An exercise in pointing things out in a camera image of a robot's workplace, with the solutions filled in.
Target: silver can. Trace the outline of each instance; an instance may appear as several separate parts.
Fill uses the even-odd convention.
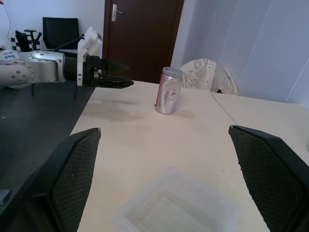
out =
[[[155,110],[165,115],[175,112],[176,102],[183,81],[183,71],[171,67],[164,67],[160,79]]]

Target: robotic arm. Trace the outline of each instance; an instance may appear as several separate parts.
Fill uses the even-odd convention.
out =
[[[101,44],[100,35],[92,28],[79,41],[74,61],[77,86],[125,88],[134,84],[125,77],[104,74],[105,71],[122,71],[127,67],[93,56]],[[60,52],[0,51],[0,86],[23,88],[34,83],[63,83],[66,80],[65,66],[66,55]]]

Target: white chair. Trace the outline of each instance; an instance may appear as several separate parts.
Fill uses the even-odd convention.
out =
[[[183,87],[206,89],[211,92],[239,96],[229,71],[210,59],[195,59],[180,67],[183,71]]]

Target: cable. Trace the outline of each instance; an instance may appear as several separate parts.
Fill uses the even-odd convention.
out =
[[[11,21],[11,17],[9,16],[9,13],[8,13],[8,10],[6,9],[6,2],[4,3],[4,9],[5,9],[5,12],[9,18],[9,21],[10,21],[10,28],[9,28],[9,31],[8,31],[8,34],[6,35],[6,37],[8,38],[9,42],[12,43],[10,37],[9,37],[9,34],[10,34],[10,31],[11,31],[11,27],[12,27],[12,21]]]

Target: dark table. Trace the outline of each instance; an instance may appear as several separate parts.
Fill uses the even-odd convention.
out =
[[[0,189],[10,199],[73,130],[94,90],[80,88],[75,100],[75,86],[39,84],[34,96],[30,87],[0,89]]]

